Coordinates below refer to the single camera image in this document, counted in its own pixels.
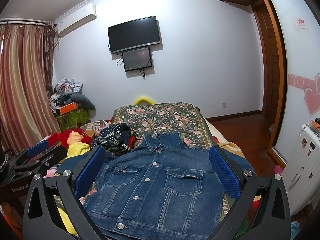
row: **baseboard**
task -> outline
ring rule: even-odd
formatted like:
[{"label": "baseboard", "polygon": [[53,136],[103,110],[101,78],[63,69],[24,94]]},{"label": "baseboard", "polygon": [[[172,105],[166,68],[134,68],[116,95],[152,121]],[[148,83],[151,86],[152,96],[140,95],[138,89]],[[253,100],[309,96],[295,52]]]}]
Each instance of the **baseboard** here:
[{"label": "baseboard", "polygon": [[238,114],[228,114],[228,115],[222,115],[222,116],[209,117],[206,119],[209,122],[216,122],[216,121],[228,120],[228,119],[244,117],[244,116],[249,116],[249,115],[254,115],[254,114],[262,114],[262,111],[261,110],[254,110],[254,111],[238,113]]},{"label": "baseboard", "polygon": [[284,169],[284,167],[286,166],[286,163],[285,163],[284,160],[278,155],[278,153],[277,153],[273,148],[268,149],[268,153],[269,153],[269,154],[271,155],[271,157],[276,161],[276,163],[278,163],[279,166]]}]

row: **small monitor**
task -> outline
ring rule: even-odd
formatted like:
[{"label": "small monitor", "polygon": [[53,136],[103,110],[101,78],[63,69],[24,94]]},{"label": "small monitor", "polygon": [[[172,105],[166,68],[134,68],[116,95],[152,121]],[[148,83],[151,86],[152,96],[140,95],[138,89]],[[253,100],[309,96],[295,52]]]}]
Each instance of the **small monitor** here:
[{"label": "small monitor", "polygon": [[152,67],[150,48],[132,49],[122,53],[124,71]]}]

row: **pink cloth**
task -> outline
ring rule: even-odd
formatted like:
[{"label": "pink cloth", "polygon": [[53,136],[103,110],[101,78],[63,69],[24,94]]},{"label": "pink cloth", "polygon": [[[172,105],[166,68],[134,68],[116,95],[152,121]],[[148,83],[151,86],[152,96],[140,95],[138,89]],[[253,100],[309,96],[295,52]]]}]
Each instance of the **pink cloth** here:
[{"label": "pink cloth", "polygon": [[48,178],[48,177],[54,177],[54,174],[56,173],[56,169],[51,168],[49,170],[47,170],[47,175],[43,176],[44,178]]},{"label": "pink cloth", "polygon": [[281,174],[283,169],[277,164],[274,169],[276,174]]}]

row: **blue gripper pad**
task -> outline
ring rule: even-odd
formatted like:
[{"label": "blue gripper pad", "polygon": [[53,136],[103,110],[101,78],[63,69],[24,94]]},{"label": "blue gripper pad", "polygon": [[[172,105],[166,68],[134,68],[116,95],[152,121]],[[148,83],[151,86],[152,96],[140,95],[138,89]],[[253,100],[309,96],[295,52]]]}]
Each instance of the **blue gripper pad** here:
[{"label": "blue gripper pad", "polygon": [[209,150],[209,160],[229,197],[238,200],[241,194],[239,180],[215,147]]},{"label": "blue gripper pad", "polygon": [[81,171],[79,176],[75,180],[74,194],[77,198],[84,197],[87,195],[92,182],[99,173],[106,157],[106,152],[103,147],[99,147],[91,160]]},{"label": "blue gripper pad", "polygon": [[39,153],[44,152],[48,148],[49,148],[49,142],[46,140],[43,140],[43,141],[37,143],[35,146],[32,146],[27,151],[27,157],[28,158],[36,157]]}]

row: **gray pillow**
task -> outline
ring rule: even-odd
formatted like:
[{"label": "gray pillow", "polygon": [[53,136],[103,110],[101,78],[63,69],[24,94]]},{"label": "gray pillow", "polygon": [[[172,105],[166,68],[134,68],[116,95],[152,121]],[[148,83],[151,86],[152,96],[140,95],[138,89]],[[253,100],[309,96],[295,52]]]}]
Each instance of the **gray pillow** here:
[{"label": "gray pillow", "polygon": [[93,103],[83,94],[72,94],[70,95],[72,102],[82,103],[86,108],[90,110],[96,109]]}]

